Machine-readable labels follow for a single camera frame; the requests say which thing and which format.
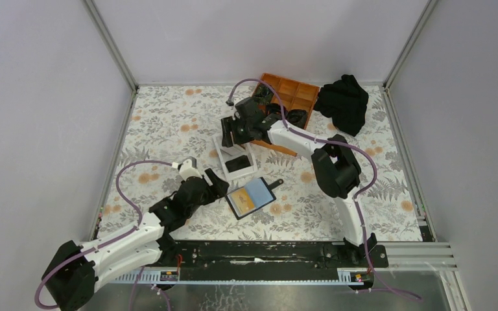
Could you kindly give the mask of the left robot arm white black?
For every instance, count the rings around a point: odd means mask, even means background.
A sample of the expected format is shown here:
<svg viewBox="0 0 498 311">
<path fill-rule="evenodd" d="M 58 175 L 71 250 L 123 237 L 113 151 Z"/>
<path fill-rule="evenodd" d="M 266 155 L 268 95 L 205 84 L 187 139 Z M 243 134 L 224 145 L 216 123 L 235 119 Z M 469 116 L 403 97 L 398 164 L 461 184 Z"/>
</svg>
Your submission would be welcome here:
<svg viewBox="0 0 498 311">
<path fill-rule="evenodd" d="M 178 190 L 130 225 L 96 240 L 65 242 L 41 277 L 36 304 L 45 310 L 78 310 L 118 276 L 153 263 L 168 266 L 176 247 L 170 233 L 199 207 L 225 197 L 229 186 L 209 168 L 184 178 Z"/>
</svg>

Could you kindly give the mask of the white plastic card box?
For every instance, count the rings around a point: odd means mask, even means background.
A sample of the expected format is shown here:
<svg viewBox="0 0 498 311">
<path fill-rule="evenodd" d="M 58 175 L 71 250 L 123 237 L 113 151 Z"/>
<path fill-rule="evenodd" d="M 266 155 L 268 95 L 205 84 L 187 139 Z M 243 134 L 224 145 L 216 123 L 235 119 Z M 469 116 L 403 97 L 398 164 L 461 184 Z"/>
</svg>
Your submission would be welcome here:
<svg viewBox="0 0 498 311">
<path fill-rule="evenodd" d="M 244 178 L 256 174 L 259 170 L 254 151 L 249 144 L 234 145 L 232 147 L 222 146 L 221 134 L 214 135 L 212 141 L 226 181 Z"/>
</svg>

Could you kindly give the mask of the black leather card holder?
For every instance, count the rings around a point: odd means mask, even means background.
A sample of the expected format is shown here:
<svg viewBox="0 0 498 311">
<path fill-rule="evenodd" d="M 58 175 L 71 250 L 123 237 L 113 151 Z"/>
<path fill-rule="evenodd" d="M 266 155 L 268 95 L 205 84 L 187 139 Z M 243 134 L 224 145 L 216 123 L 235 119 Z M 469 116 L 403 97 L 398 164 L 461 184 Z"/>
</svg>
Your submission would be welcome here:
<svg viewBox="0 0 498 311">
<path fill-rule="evenodd" d="M 282 179 L 268 183 L 263 177 L 255 178 L 244 186 L 227 193 L 225 199 L 237 220 L 258 211 L 274 202 L 273 190 L 284 184 Z"/>
</svg>

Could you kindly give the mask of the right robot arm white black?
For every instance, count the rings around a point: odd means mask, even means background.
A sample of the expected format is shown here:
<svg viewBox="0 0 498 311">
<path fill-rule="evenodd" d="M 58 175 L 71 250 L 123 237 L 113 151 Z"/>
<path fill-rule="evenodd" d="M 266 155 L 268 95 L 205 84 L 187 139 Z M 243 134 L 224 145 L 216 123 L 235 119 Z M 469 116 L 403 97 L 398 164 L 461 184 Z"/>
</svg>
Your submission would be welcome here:
<svg viewBox="0 0 498 311">
<path fill-rule="evenodd" d="M 365 226 L 365 217 L 358 203 L 360 174 L 362 172 L 345 138 L 336 135 L 323 138 L 287 122 L 282 115 L 265 113 L 252 98 L 238 103 L 232 99 L 227 105 L 235 110 L 231 117 L 221 120 L 222 145 L 233 147 L 252 141 L 263 141 L 281 146 L 307 158 L 313 165 L 316 182 L 321 191 L 334 199 L 344 226 L 347 261 L 361 267 L 372 257 L 375 235 Z"/>
</svg>

